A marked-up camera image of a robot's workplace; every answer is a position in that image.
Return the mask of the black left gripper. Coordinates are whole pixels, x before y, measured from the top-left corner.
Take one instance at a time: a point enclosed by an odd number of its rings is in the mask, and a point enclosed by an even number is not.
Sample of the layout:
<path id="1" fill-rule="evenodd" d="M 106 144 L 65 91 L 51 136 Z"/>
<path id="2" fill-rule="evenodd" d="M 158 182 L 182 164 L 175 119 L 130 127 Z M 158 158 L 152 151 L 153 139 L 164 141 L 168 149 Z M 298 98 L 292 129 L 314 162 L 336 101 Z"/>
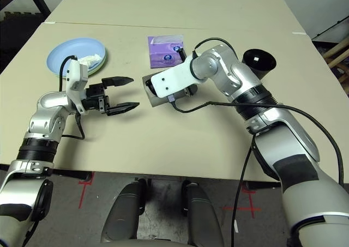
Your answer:
<path id="1" fill-rule="evenodd" d="M 85 89 L 86 97 L 82 99 L 83 108 L 86 111 L 97 110 L 105 113 L 107 116 L 115 116 L 131 111 L 139 106 L 140 103 L 127 102 L 110 107 L 109 97 L 105 95 L 105 89 L 109 86 L 123 86 L 133 82 L 134 79 L 124 76 L 114 76 L 101 79 L 102 83 L 89 85 Z"/>

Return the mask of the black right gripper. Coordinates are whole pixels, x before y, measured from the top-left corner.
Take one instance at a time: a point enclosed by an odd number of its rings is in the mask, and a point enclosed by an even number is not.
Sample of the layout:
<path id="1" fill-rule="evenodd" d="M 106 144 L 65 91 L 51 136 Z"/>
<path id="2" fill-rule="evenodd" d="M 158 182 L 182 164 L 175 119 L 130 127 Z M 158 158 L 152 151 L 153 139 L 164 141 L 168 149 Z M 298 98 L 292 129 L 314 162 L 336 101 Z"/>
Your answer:
<path id="1" fill-rule="evenodd" d="M 184 62 L 186 60 L 186 53 L 185 53 L 184 49 L 182 47 L 180 47 L 176 50 L 176 52 L 179 54 L 182 62 Z M 196 94 L 197 90 L 198 90 L 198 86 L 196 84 L 192 84 L 192 85 L 182 89 L 178 95 L 179 95 L 179 97 L 191 97 L 191 96 Z"/>

